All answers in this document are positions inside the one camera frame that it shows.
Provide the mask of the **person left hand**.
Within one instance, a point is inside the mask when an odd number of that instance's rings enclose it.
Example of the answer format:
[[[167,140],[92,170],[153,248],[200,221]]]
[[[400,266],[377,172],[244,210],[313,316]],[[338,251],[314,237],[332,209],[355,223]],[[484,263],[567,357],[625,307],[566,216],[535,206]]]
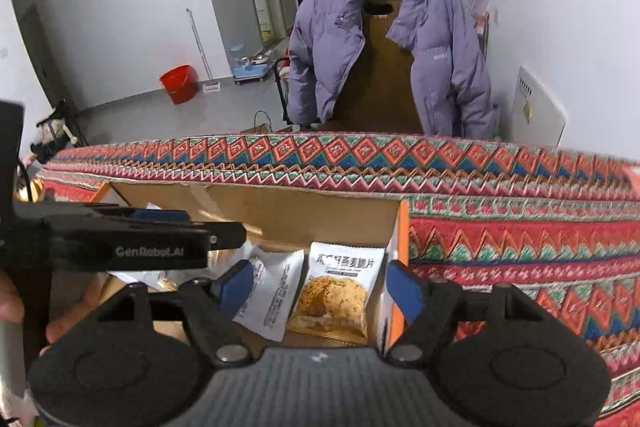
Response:
[[[110,276],[105,272],[62,273],[51,286],[50,301],[43,304],[43,316],[48,319],[44,329],[47,343],[52,345],[77,323],[88,317],[101,301],[105,283]],[[25,303],[20,291],[9,277],[1,272],[1,320],[22,325],[25,321]]]

